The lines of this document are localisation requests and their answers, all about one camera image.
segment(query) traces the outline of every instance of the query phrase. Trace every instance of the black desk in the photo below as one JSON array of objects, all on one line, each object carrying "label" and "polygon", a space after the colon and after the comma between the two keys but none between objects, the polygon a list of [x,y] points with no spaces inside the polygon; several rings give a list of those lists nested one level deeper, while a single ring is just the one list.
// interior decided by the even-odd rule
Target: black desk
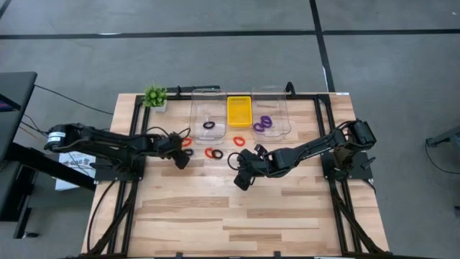
[{"label": "black desk", "polygon": [[35,72],[0,73],[0,94],[21,106],[19,111],[0,112],[0,220],[18,221],[14,238],[26,233],[24,229],[31,212],[27,205],[37,172],[96,190],[91,177],[49,159],[38,150],[13,142],[36,78]]}]

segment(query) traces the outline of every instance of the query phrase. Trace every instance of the gray carpet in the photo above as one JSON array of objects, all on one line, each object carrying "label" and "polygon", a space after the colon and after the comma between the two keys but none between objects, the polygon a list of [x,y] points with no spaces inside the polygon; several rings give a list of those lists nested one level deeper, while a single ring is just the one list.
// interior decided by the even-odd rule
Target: gray carpet
[{"label": "gray carpet", "polygon": [[[460,28],[455,0],[317,0],[323,29]],[[13,0],[0,35],[314,29],[308,0]],[[390,249],[402,255],[457,258],[460,176],[437,171],[425,138],[460,125],[460,35],[325,36],[337,91],[351,93],[356,115],[378,139],[370,154]],[[110,40],[0,40],[0,72],[36,71],[37,84],[111,111],[120,92],[217,84],[227,91],[284,85],[325,91],[314,35]],[[107,128],[111,117],[35,89],[26,111],[42,130],[68,122]],[[17,142],[45,140],[18,132]],[[429,150],[460,171],[449,145]],[[0,257],[58,258],[81,249],[91,205],[84,190],[47,192],[40,176],[28,231],[13,240],[0,223]]]}]

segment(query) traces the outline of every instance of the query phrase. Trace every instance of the yellow plastic tray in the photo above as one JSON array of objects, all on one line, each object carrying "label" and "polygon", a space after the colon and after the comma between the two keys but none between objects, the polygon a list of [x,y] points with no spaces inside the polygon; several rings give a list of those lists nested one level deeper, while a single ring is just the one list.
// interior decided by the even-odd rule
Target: yellow plastic tray
[{"label": "yellow plastic tray", "polygon": [[227,97],[227,118],[230,126],[248,127],[252,125],[251,97]]}]

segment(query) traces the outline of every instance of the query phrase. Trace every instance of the plastic bin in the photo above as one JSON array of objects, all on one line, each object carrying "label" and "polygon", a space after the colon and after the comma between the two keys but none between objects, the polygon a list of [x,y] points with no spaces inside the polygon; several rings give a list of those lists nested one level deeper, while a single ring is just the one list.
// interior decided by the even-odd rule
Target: plastic bin
[{"label": "plastic bin", "polygon": [[[219,89],[197,89],[192,92],[190,136],[197,144],[220,144],[224,141],[227,123],[227,95]],[[214,122],[211,129],[203,124]]]},{"label": "plastic bin", "polygon": [[260,122],[260,117],[270,116],[272,126],[257,132],[254,129],[255,142],[274,142],[283,140],[291,131],[286,103],[285,87],[282,86],[255,86],[251,90],[252,98],[252,125]]}]

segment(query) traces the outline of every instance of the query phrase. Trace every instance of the black floor stripe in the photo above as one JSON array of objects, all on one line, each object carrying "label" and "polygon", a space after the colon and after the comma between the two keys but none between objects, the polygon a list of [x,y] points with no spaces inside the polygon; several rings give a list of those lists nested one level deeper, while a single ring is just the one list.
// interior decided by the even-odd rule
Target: black floor stripe
[{"label": "black floor stripe", "polygon": [[439,35],[458,33],[460,33],[460,29],[366,29],[323,31],[323,35]]},{"label": "black floor stripe", "polygon": [[3,3],[3,5],[1,6],[1,8],[0,8],[0,19],[1,19],[1,17],[3,16],[3,14],[5,13],[6,8],[8,8],[9,3],[11,3],[11,2],[12,2],[12,0],[6,0],[6,1]]},{"label": "black floor stripe", "polygon": [[236,36],[299,36],[315,35],[313,30],[252,30],[210,32],[139,32],[139,33],[88,33],[59,35],[0,35],[0,40],[74,40],[74,39],[126,39],[166,37],[236,37]]},{"label": "black floor stripe", "polygon": [[328,52],[326,50],[323,30],[321,29],[321,23],[319,21],[318,7],[316,6],[315,0],[310,0],[310,7],[313,15],[313,22],[315,24],[316,39],[318,41],[319,53],[321,55],[321,62],[323,64],[323,72],[326,79],[326,88],[329,92],[335,92],[336,88],[334,86],[334,81],[332,80],[331,66],[329,65]]}]

